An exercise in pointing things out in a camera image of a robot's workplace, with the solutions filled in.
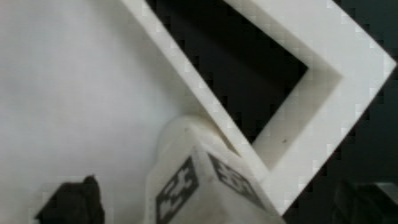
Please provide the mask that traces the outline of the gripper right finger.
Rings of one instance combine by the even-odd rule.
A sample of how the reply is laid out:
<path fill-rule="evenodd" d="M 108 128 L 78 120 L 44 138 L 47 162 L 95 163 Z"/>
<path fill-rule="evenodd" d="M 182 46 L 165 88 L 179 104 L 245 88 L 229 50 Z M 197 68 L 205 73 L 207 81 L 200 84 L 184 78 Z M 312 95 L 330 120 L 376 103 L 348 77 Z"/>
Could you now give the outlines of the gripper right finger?
<path fill-rule="evenodd" d="M 398 224 L 398 185 L 340 181 L 333 194 L 332 224 Z"/>

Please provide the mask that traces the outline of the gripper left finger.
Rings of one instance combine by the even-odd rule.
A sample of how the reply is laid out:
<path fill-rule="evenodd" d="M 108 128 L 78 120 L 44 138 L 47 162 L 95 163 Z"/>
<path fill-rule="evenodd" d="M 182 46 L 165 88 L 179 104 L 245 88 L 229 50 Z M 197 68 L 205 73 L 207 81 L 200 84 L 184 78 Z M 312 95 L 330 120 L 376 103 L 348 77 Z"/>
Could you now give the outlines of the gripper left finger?
<path fill-rule="evenodd" d="M 65 182 L 47 199 L 33 219 L 38 224 L 104 224 L 104 209 L 95 177 Z"/>

